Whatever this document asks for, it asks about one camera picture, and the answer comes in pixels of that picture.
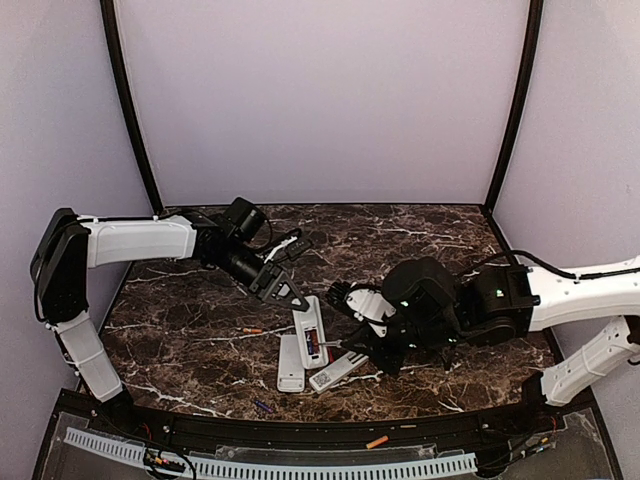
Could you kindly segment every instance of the black metal frame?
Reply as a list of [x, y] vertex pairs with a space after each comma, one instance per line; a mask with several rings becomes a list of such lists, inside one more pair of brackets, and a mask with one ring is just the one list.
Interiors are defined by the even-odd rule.
[[[534, 422], [536, 432], [549, 431], [550, 416], [557, 418], [563, 428], [563, 415], [590, 408], [604, 440], [607, 453], [611, 442], [602, 422], [602, 415], [588, 391], [577, 395], [562, 409], [541, 412]], [[40, 480], [55, 427], [61, 412], [89, 421], [89, 428], [120, 435], [122, 432], [105, 421], [99, 402], [88, 395], [62, 390], [40, 447], [33, 480]], [[523, 421], [531, 418], [530, 406], [520, 403], [470, 413], [406, 420], [360, 423], [282, 423], [228, 420], [173, 413], [146, 407], [135, 407], [138, 418], [150, 428], [155, 441], [173, 450], [189, 453], [216, 453], [220, 446], [268, 448], [286, 450], [362, 450], [372, 438], [390, 437], [388, 447], [436, 445], [439, 452], [462, 449], [475, 452], [480, 463], [486, 463], [508, 451], [508, 435], [498, 432], [517, 432]], [[615, 455], [609, 455], [614, 478], [622, 479]]]
[[142, 132], [138, 117], [136, 115], [133, 97], [131, 95], [131, 87], [127, 78], [127, 69], [122, 54], [122, 44], [120, 43], [120, 34], [118, 33], [118, 19], [116, 17], [115, 5], [113, 0], [100, 0], [102, 8], [102, 22], [104, 24], [104, 33], [107, 39], [107, 48], [109, 49], [109, 57], [111, 58], [111, 69], [113, 70], [113, 78], [118, 90], [120, 98], [120, 107], [124, 121], [129, 132], [129, 140], [133, 148], [133, 154], [136, 157], [138, 170], [147, 191], [147, 198], [151, 204], [154, 213], [160, 213], [164, 209], [158, 185], [153, 177], [153, 170], [149, 162], [149, 156], [144, 146]]
[[529, 4], [529, 18], [527, 20], [527, 30], [524, 36], [524, 46], [522, 47], [522, 57], [520, 58], [520, 69], [518, 70], [518, 79], [516, 80], [516, 88], [513, 93], [511, 102], [511, 110], [509, 119], [507, 120], [507, 128], [502, 139], [502, 146], [498, 154], [498, 161], [493, 172], [491, 185], [487, 198], [484, 201], [484, 207], [489, 214], [493, 214], [496, 207], [500, 191], [504, 184], [504, 179], [509, 168], [509, 161], [513, 154], [513, 147], [516, 143], [518, 130], [520, 128], [520, 120], [524, 104], [527, 100], [527, 92], [529, 91], [529, 82], [531, 80], [531, 72], [533, 71], [533, 61], [536, 56], [536, 47], [538, 45], [538, 34], [540, 33], [540, 24], [542, 23], [542, 7], [544, 0], [531, 0]]
[[[138, 164], [140, 175], [144, 182], [147, 197], [156, 213], [164, 209], [162, 199], [153, 176], [149, 157], [147, 155], [142, 138], [140, 125], [136, 115], [131, 89], [126, 73], [126, 66], [122, 53], [122, 45], [118, 33], [118, 24], [115, 14], [114, 0], [100, 0], [102, 7], [102, 17], [104, 30], [111, 58], [113, 75], [120, 99], [120, 105], [127, 125], [129, 138]], [[527, 27], [525, 32], [522, 56], [518, 71], [515, 91], [509, 112], [509, 118], [505, 129], [500, 153], [493, 172], [491, 184], [484, 204], [477, 204], [485, 217], [489, 227], [494, 233], [500, 247], [508, 250], [509, 244], [505, 239], [500, 227], [493, 218], [493, 212], [498, 202], [500, 191], [506, 178], [509, 161], [511, 160], [514, 145], [516, 142], [524, 105], [526, 102], [533, 63], [535, 59], [540, 25], [542, 21], [542, 10], [544, 0], [530, 0]], [[511, 263], [516, 263], [514, 257], [509, 257]], [[550, 345], [556, 362], [562, 361], [562, 353], [553, 332], [547, 329], [546, 339]], [[46, 446], [49, 445], [53, 435], [55, 423], [59, 412], [67, 411], [91, 419], [91, 425], [101, 430], [109, 430], [110, 426], [102, 423], [100, 418], [92, 418], [91, 411], [96, 407], [95, 401], [90, 397], [63, 390], [60, 394], [54, 412], [51, 416], [49, 426], [45, 433], [38, 464], [34, 471], [34, 479], [39, 478], [39, 469], [44, 465], [46, 458]], [[376, 431], [388, 433], [390, 429], [397, 428], [395, 432], [399, 435], [393, 442], [393, 446], [416, 445], [426, 443], [436, 443], [439, 448], [466, 448], [476, 452], [491, 450], [498, 447], [493, 441], [487, 441], [486, 432], [483, 432], [482, 425], [488, 422], [510, 421], [515, 416], [526, 415], [523, 406], [508, 405], [468, 414], [455, 414], [444, 417], [418, 418], [391, 422], [366, 422], [361, 424], [286, 424], [247, 422], [235, 420], [210, 419], [205, 417], [194, 417], [191, 415], [175, 414], [148, 408], [138, 408], [138, 413], [151, 427], [154, 438], [167, 442], [168, 446], [178, 449], [198, 449], [215, 451], [218, 442], [225, 445], [264, 447], [269, 442], [271, 448], [312, 448], [312, 449], [344, 449], [353, 448], [355, 445], [361, 446], [363, 442], [376, 437]], [[613, 450], [611, 439], [602, 419], [602, 414], [596, 403], [591, 389], [587, 389], [579, 394], [571, 404], [561, 411], [570, 413], [572, 411], [591, 408], [594, 412], [598, 427], [604, 439], [605, 448], [611, 462], [611, 467], [615, 478], [622, 478], [620, 466]], [[410, 423], [416, 425], [412, 429], [400, 429], [400, 425]], [[172, 433], [167, 434], [163, 426], [171, 426]], [[217, 432], [230, 432], [232, 435], [222, 435]], [[504, 448], [504, 441], [499, 445]]]

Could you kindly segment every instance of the orange object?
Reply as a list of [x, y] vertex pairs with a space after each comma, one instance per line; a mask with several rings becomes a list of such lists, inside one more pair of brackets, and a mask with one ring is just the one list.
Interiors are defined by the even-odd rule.
[[371, 443], [367, 443], [367, 450], [371, 450], [372, 448], [379, 447], [383, 443], [387, 443], [389, 441], [389, 437], [386, 435], [384, 437], [380, 437], [378, 440], [374, 440]]

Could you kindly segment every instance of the brown marble surface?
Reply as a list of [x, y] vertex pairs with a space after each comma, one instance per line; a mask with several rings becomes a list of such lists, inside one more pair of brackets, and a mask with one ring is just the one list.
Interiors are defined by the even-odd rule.
[[[286, 268], [305, 295], [321, 299], [328, 340], [358, 326], [324, 301], [335, 280], [380, 284], [393, 265], [425, 255], [455, 272], [499, 249], [473, 206], [303, 205], [264, 211], [276, 234], [299, 226], [315, 244]], [[244, 335], [242, 327], [264, 333]], [[251, 420], [389, 420], [505, 405], [519, 400], [525, 378], [553, 363], [536, 334], [492, 348], [458, 347], [448, 372], [437, 358], [416, 353], [396, 378], [369, 363], [322, 395], [308, 385], [302, 394], [283, 394], [276, 389], [279, 335], [293, 333], [291, 312], [247, 296], [225, 273], [203, 270], [191, 260], [154, 260], [133, 267], [102, 339], [137, 404]], [[274, 413], [257, 408], [256, 399]]]

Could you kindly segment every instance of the remote control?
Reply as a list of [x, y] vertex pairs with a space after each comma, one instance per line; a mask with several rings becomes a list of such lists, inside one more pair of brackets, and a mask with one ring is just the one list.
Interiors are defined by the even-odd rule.
[[331, 365], [312, 376], [309, 379], [309, 383], [316, 392], [322, 393], [349, 375], [356, 368], [367, 363], [368, 360], [369, 357], [361, 353], [347, 352]]
[[324, 326], [322, 325], [322, 313], [320, 301], [316, 296], [305, 297], [309, 302], [309, 310], [306, 312], [293, 311], [293, 322], [298, 336], [300, 348], [300, 360], [307, 370], [322, 368], [329, 363], [327, 347], [323, 345]]
[[300, 360], [296, 335], [280, 337], [278, 390], [285, 393], [299, 393], [304, 390], [304, 367]]

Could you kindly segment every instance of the robotic arm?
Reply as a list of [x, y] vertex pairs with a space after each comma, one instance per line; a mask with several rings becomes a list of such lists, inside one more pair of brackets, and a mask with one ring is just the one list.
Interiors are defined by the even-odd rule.
[[[287, 272], [271, 257], [263, 260], [263, 249], [247, 245], [266, 220], [242, 198], [213, 218], [187, 212], [167, 218], [101, 219], [59, 209], [31, 262], [37, 316], [56, 334], [67, 362], [96, 399], [124, 398], [130, 403], [90, 319], [87, 269], [152, 258], [194, 258], [205, 268], [224, 270], [265, 303], [306, 311], [309, 304]], [[293, 257], [301, 248], [291, 240], [283, 243]]]
[[563, 323], [619, 316], [574, 355], [528, 380], [541, 403], [562, 406], [640, 353], [640, 256], [568, 271], [540, 263], [487, 268], [465, 283], [426, 257], [397, 265], [382, 288], [337, 282], [327, 297], [363, 322], [342, 346], [390, 374], [414, 348], [497, 345]]

